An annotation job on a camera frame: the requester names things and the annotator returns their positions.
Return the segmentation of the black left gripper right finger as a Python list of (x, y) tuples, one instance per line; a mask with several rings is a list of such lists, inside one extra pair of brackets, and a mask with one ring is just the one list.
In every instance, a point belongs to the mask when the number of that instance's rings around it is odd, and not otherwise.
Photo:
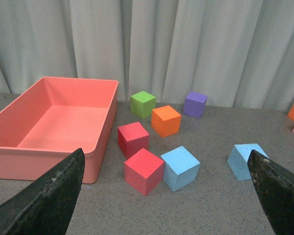
[(247, 166), (275, 234), (294, 235), (294, 174), (254, 149)]

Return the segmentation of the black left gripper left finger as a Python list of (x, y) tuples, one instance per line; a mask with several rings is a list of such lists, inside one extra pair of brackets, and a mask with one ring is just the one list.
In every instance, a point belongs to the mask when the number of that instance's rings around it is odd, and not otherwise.
[(77, 149), (0, 205), (0, 235), (64, 235), (81, 190), (85, 155)]

